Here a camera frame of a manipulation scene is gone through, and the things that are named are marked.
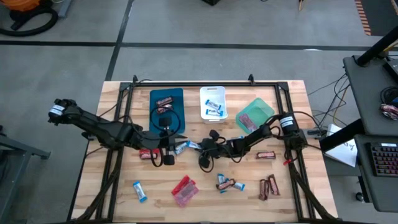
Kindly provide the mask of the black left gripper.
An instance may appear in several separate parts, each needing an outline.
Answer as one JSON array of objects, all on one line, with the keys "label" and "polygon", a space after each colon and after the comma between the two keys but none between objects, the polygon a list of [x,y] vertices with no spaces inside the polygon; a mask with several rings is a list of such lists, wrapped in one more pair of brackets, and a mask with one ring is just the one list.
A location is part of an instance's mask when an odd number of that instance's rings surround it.
[{"label": "black left gripper", "polygon": [[[170,125],[172,124],[172,119],[170,116],[166,116],[159,119],[159,124],[156,128],[160,131],[159,137],[159,156],[161,164],[165,166],[172,166],[175,164],[175,158],[170,154],[170,138],[172,137],[172,131],[170,130]],[[188,137],[176,134],[175,139],[188,139]],[[182,142],[175,143],[175,150],[179,150],[183,146]]]}]

